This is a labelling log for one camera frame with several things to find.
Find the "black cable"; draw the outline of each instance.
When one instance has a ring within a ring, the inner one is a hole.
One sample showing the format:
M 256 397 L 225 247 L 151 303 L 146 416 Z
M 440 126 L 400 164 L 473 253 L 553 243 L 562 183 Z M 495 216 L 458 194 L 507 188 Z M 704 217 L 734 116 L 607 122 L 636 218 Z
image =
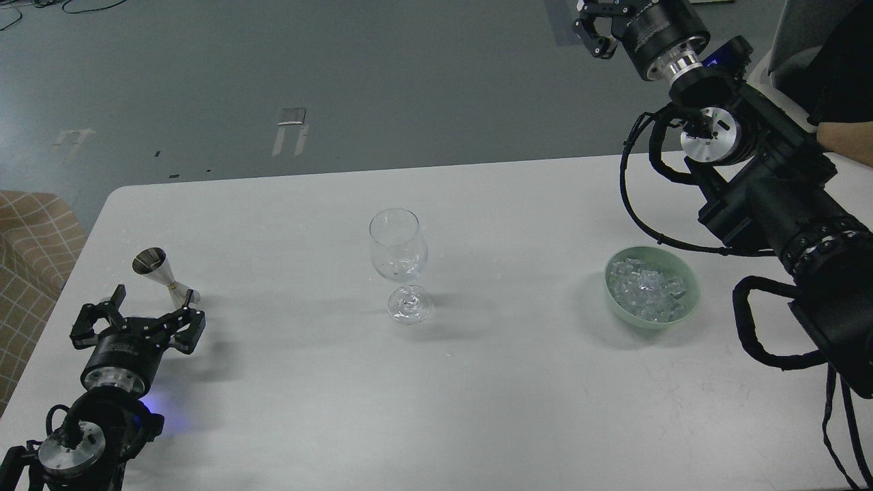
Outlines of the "black cable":
M 16 7 L 15 10 L 16 10 L 16 12 L 18 12 L 18 18 L 15 19 L 15 20 L 13 20 L 12 22 L 8 23 L 7 25 L 3 26 L 2 28 L 0 28 L 0 31 L 6 31 L 7 29 L 9 29 L 10 27 L 12 27 L 13 25 L 18 24 L 19 22 L 21 22 L 21 19 L 24 18 L 24 14 L 21 13 L 21 10 L 19 10 L 18 7 Z
M 66 6 L 67 6 L 70 2 L 72 2 L 72 0 L 66 0 L 66 2 L 64 2 L 64 4 L 60 6 L 60 9 L 63 10 L 64 12 L 68 13 L 68 14 L 84 14 L 84 13 L 86 13 L 86 12 L 99 12 L 99 11 L 101 11 L 101 10 L 109 10 L 109 9 L 111 9 L 111 8 L 113 8 L 113 7 L 117 7 L 117 6 L 121 5 L 122 3 L 125 3 L 126 1 L 127 1 L 127 0 L 120 0 L 119 2 L 113 3 L 112 5 L 107 5 L 106 7 L 99 7 L 98 9 L 72 10 L 72 11 L 70 11 L 70 10 L 67 10 L 67 9 L 66 9 Z
M 737 283 L 733 289 L 733 314 L 737 322 L 739 342 L 749 356 L 760 363 L 781 370 L 803 370 L 827 362 L 824 353 L 818 349 L 804 355 L 788 356 L 774 355 L 764 349 L 755 333 L 755 320 L 752 317 L 752 307 L 749 305 L 749 294 L 752 290 L 790 299 L 796 299 L 801 295 L 801 290 L 794 285 L 760 276 L 746 276 Z
M 630 134 L 628 135 L 628 140 L 624 143 L 624 148 L 622 150 L 622 161 L 619 166 L 619 191 L 622 195 L 622 203 L 624 203 L 624 209 L 628 211 L 630 215 L 630 219 L 634 221 L 636 226 L 640 228 L 643 232 L 645 232 L 649 237 L 652 237 L 657 241 L 658 244 L 666 244 L 667 246 L 676 247 L 677 249 L 682 249 L 684 251 L 692 251 L 692 252 L 708 252 L 713 254 L 720 254 L 722 256 L 740 256 L 747 258 L 758 258 L 765 256 L 774 256 L 775 252 L 765 249 L 761 251 L 738 251 L 732 249 L 730 247 L 707 247 L 704 245 L 694 245 L 689 244 L 687 242 L 683 242 L 678 239 L 674 239 L 667 235 L 664 235 L 661 232 L 656 231 L 655 229 L 646 225 L 634 211 L 633 206 L 630 204 L 630 198 L 628 196 L 628 184 L 627 184 L 627 171 L 628 171 L 628 159 L 630 158 L 630 152 L 633 150 L 634 145 L 636 144 L 636 140 L 639 139 L 640 135 L 648 127 L 653 121 L 657 121 L 661 117 L 663 117 L 664 113 L 669 110 L 669 106 L 663 107 L 657 113 L 642 113 L 636 118 L 636 122 L 634 122 L 634 126 L 630 129 Z
M 830 413 L 834 409 L 834 389 L 836 388 L 836 370 L 834 369 L 834 365 L 828 364 L 828 381 L 825 384 L 825 400 L 824 400 L 824 419 L 821 421 L 821 433 L 824 435 L 824 446 L 828 448 L 828 452 L 830 453 L 831 459 L 834 460 L 836 464 L 836 468 L 840 469 L 842 475 L 846 478 L 846 482 L 848 482 L 849 486 L 854 489 L 860 489 L 857 484 L 849 477 L 849 473 L 846 472 L 846 467 L 842 466 L 842 462 L 840 462 L 840 458 L 836 456 L 836 452 L 834 452 L 834 447 L 830 444 L 830 437 L 828 436 L 828 421 L 830 421 Z
M 651 136 L 649 137 L 649 163 L 652 169 L 658 174 L 666 177 L 672 183 L 677 184 L 696 184 L 694 176 L 687 172 L 679 172 L 674 170 L 661 158 L 661 149 L 663 141 L 667 137 L 667 128 L 672 127 L 672 121 L 679 116 L 680 109 L 673 104 L 667 104 L 655 114 L 657 118 L 655 126 L 652 128 Z
M 70 412 L 70 408 L 66 407 L 65 405 L 59 404 L 52 406 L 52 408 L 49 410 L 49 413 L 45 415 L 45 436 L 49 436 L 52 434 L 52 432 L 54 432 L 52 420 L 54 419 L 55 411 L 57 411 L 58 409 L 63 409 L 66 413 Z
M 861 436 L 858 435 L 858 422 L 855 419 L 855 407 L 852 405 L 852 391 L 842 377 L 840 377 L 840 390 L 842 391 L 842 403 L 846 407 L 846 420 L 849 423 L 849 438 L 852 440 L 855 461 L 858 463 L 858 469 L 861 470 L 861 476 L 867 483 L 867 487 L 873 488 L 873 475 L 870 475 L 870 468 L 867 467 L 864 450 L 861 448 Z

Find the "glass base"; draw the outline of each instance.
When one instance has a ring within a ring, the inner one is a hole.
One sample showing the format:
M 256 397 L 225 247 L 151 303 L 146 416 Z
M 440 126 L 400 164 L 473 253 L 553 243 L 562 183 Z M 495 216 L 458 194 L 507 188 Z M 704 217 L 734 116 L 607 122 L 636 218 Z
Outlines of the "glass base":
M 388 314 L 404 326 L 427 319 L 433 307 L 430 295 L 417 285 L 399 287 L 388 298 Z

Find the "green bowl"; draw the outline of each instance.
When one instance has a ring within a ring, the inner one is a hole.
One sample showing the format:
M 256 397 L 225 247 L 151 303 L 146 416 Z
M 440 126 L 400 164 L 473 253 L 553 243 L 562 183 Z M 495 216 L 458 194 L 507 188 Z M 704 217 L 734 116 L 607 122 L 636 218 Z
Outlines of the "green bowl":
M 657 265 L 662 272 L 666 274 L 675 274 L 676 276 L 684 280 L 687 292 L 678 299 L 679 303 L 681 303 L 682 306 L 685 307 L 685 310 L 681 317 L 670 322 L 647 321 L 646 319 L 631 314 L 621 305 L 619 305 L 617 301 L 615 301 L 615 298 L 613 298 L 612 296 L 612 292 L 609 291 L 609 287 L 607 286 L 607 275 L 609 274 L 609 267 L 616 261 L 622 261 L 627 258 L 639 259 L 646 263 Z M 698 284 L 698 279 L 694 275 L 694 272 L 691 270 L 691 268 L 672 252 L 667 252 L 664 249 L 658 249 L 657 247 L 647 247 L 644 245 L 624 249 L 623 251 L 617 252 L 611 258 L 609 258 L 609 261 L 606 263 L 606 267 L 603 269 L 603 288 L 606 290 L 609 308 L 612 309 L 615 315 L 617 315 L 619 319 L 627 322 L 631 326 L 638 328 L 663 329 L 678 324 L 683 320 L 687 319 L 688 316 L 694 312 L 694 309 L 700 302 L 700 285 Z

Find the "person's arm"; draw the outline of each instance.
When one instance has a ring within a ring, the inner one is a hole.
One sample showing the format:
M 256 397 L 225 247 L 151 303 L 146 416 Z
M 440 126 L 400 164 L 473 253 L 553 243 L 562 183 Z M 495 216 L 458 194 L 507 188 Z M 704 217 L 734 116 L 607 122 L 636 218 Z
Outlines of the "person's arm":
M 822 122 L 816 138 L 826 150 L 873 167 L 873 121 Z

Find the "gray floor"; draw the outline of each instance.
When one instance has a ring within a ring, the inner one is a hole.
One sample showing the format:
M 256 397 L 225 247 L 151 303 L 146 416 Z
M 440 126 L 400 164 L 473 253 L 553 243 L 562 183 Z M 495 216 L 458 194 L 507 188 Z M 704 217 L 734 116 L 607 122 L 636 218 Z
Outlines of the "gray floor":
M 640 81 L 622 51 L 591 59 L 568 35 L 573 5 L 25 6 L 0 32 L 0 188 L 56 193 L 90 230 L 129 184 L 616 154 L 636 116 L 667 101 L 666 86 Z M 742 34 L 757 60 L 781 7 L 698 12 L 711 46 Z M 0 10 L 0 25 L 16 15 Z M 283 107 L 307 108 L 299 155 L 299 127 L 272 155 Z

